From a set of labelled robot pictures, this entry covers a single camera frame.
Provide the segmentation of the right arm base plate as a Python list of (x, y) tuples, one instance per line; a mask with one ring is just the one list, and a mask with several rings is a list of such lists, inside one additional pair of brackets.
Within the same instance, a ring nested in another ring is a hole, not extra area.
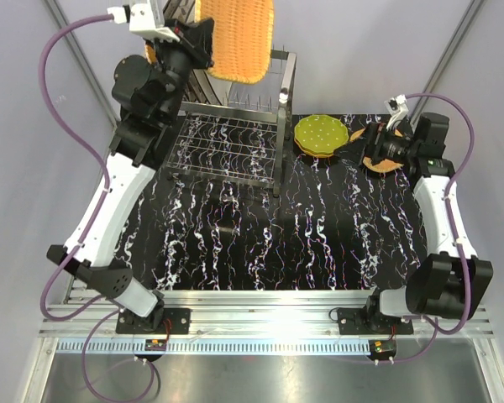
[(413, 325), (399, 317), (390, 317), (378, 311), (362, 308), (342, 308), (335, 310), (339, 334), (342, 336), (364, 335), (412, 335)]

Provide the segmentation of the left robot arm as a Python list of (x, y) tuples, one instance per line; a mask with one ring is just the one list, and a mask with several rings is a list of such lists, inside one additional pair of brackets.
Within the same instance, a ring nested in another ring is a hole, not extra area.
[(206, 18), (184, 24), (170, 19), (161, 27), (137, 25), (132, 13), (125, 21), (151, 45), (154, 61), (141, 55), (121, 59), (113, 73), (112, 96), (120, 106), (109, 155), (101, 155), (76, 134), (51, 108), (59, 125), (96, 159), (102, 179), (76, 231), (62, 245), (52, 245), (48, 260), (57, 265), (42, 291), (39, 308), (45, 318), (46, 298), (57, 277), (65, 271), (97, 291), (99, 297), (132, 312), (143, 332), (159, 331), (164, 323), (160, 294), (146, 289), (127, 266), (113, 264), (114, 247), (140, 194), (165, 158), (164, 137), (170, 133), (183, 94), (194, 70), (213, 66), (215, 23)]

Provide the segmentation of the green polka dot plate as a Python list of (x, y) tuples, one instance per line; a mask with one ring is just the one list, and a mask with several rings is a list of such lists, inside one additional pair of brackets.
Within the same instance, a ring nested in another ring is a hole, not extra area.
[(302, 118), (294, 128), (294, 141), (311, 142), (314, 140), (335, 142), (347, 139), (349, 131), (337, 118), (324, 114), (310, 115)]

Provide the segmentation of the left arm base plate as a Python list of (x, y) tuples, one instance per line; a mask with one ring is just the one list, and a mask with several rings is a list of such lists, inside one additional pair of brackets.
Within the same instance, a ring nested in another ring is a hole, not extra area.
[(192, 310), (183, 307), (162, 308), (148, 317), (139, 317), (129, 310), (118, 314), (115, 332), (117, 334), (139, 335), (187, 335), (189, 333)]

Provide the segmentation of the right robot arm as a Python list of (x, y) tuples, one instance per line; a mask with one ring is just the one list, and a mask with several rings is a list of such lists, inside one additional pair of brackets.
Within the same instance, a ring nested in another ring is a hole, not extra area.
[(460, 171), (444, 158), (449, 118), (424, 113), (415, 129), (396, 133), (396, 123), (369, 123), (352, 134), (347, 149), (369, 170), (386, 162), (407, 170), (422, 214), (427, 257), (395, 290), (375, 290), (349, 317), (359, 330), (410, 333), (422, 318), (442, 334), (454, 334), (474, 316), (493, 277), (490, 261), (478, 257), (457, 202)]

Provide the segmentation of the yellow polka dot plate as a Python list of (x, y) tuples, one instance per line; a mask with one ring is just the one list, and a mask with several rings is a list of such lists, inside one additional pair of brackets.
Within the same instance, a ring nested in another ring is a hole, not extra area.
[(303, 153), (318, 158), (329, 158), (334, 156), (336, 150), (345, 146), (348, 142), (347, 139), (342, 139), (337, 142), (333, 140), (319, 141), (317, 139), (313, 139), (311, 142), (303, 142), (298, 139), (294, 141)]

